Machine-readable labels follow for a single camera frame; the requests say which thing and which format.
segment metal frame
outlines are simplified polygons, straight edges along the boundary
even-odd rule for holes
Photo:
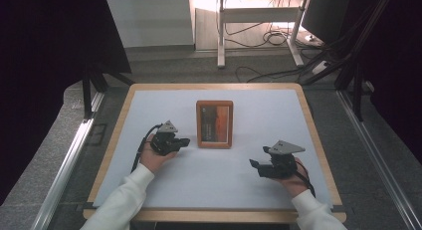
[[[92,111],[93,114],[89,119],[84,119],[81,123],[77,134],[75,135],[74,140],[66,154],[65,159],[63,160],[62,166],[59,169],[59,172],[56,175],[56,178],[53,181],[52,186],[50,187],[49,192],[47,193],[46,199],[41,205],[40,211],[38,212],[37,217],[31,227],[31,229],[47,229],[51,219],[53,218],[54,212],[56,211],[57,205],[65,191],[66,185],[68,184],[69,178],[72,175],[72,171],[75,167],[75,164],[78,160],[78,156],[81,152],[84,142],[87,138],[88,133],[91,130],[93,125],[96,113],[102,103],[104,94],[96,93],[92,101]]]
[[[220,0],[220,10],[218,14],[219,20],[219,37],[217,45],[217,66],[224,68],[225,62],[225,43],[224,28],[226,23],[262,23],[262,22],[295,22],[292,36],[287,38],[287,43],[297,67],[303,67],[304,61],[296,46],[296,38],[304,16],[305,7],[308,0],[304,0],[299,8],[238,8],[225,9],[223,0]]]
[[[418,219],[418,216],[416,215],[412,204],[407,198],[406,193],[403,191],[397,180],[394,178],[394,175],[391,173],[391,170],[389,169],[387,163],[382,157],[381,152],[373,141],[370,133],[366,129],[365,124],[360,121],[356,117],[356,115],[353,114],[352,103],[347,95],[347,92],[337,91],[337,94],[351,122],[353,123],[353,126],[356,129],[360,140],[365,146],[365,149],[368,152],[369,157],[375,166],[375,169],[381,177],[385,188],[390,194],[391,199],[395,203],[400,215],[402,216],[405,224],[407,225],[407,228],[413,230],[422,229],[421,221]]]

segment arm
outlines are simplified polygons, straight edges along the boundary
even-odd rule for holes
[[[307,176],[307,172],[302,168],[301,161],[296,159],[298,164],[298,172]],[[288,190],[293,197],[292,203],[298,210],[298,225],[302,230],[325,230],[325,229],[346,229],[342,223],[332,216],[326,204],[318,202],[306,185],[296,176],[289,179],[274,179]]]
[[[145,144],[136,170],[123,179],[122,185],[111,193],[105,203],[88,219],[85,229],[129,229],[129,221],[140,210],[145,200],[145,189],[154,178],[154,172],[176,152],[160,156],[153,152],[149,142]]]

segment white sleeve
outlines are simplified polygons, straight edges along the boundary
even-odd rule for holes
[[[129,222],[140,210],[146,197],[145,189],[153,178],[153,173],[139,164],[87,220],[82,229],[128,230]]]
[[[298,210],[298,225],[302,230],[346,229],[332,216],[328,206],[318,202],[309,190],[293,198],[292,203]]]

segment gray carpet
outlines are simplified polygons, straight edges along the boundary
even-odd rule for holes
[[[241,82],[245,82],[258,76],[257,73],[245,69],[238,70],[237,78],[236,69],[241,66],[253,68],[261,74],[294,68],[292,58],[284,55],[283,50],[280,51],[282,54],[269,55],[229,54],[227,67],[223,70],[217,69],[217,60],[213,54],[191,54],[186,51],[169,55],[164,52],[161,58],[154,57],[148,60],[145,56],[139,55],[142,52],[128,50],[133,74],[127,76],[137,83],[238,83],[238,78]],[[190,55],[188,59],[179,59],[185,54]],[[291,82],[296,78],[297,76],[281,79],[263,78],[256,82]],[[128,90],[125,84],[108,76],[106,79],[112,88],[105,93],[94,128],[81,152],[49,229],[79,229],[85,222],[82,209]],[[344,225],[348,229],[356,230],[406,229],[332,87],[334,79],[335,73],[310,87],[305,87],[305,94],[347,213]],[[83,110],[72,109],[81,96],[80,84],[70,87],[65,93],[65,105],[51,133],[37,153],[38,157],[34,158],[6,204],[0,207],[2,229],[30,228],[82,121]],[[421,165],[377,114],[369,96],[362,99],[362,114],[386,162],[416,211],[421,213],[422,181],[415,177],[421,176]],[[144,229],[150,229],[152,226],[144,226]],[[297,229],[297,226],[292,225],[291,229]]]

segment hand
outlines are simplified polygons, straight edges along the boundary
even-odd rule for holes
[[[298,173],[300,173],[304,177],[308,177],[307,172],[301,166],[302,164],[301,160],[298,158],[295,158],[295,161],[300,163],[300,164],[296,164],[296,166],[298,167]],[[308,189],[307,185],[304,184],[304,182],[295,175],[287,179],[273,179],[273,180],[283,184],[283,186],[285,186],[285,188],[288,190],[288,192],[291,194],[292,197],[296,197]]]
[[[165,156],[156,154],[150,145],[153,137],[154,134],[152,133],[146,140],[139,162],[149,169],[149,171],[155,173],[165,161],[176,156],[177,152],[173,151]]]

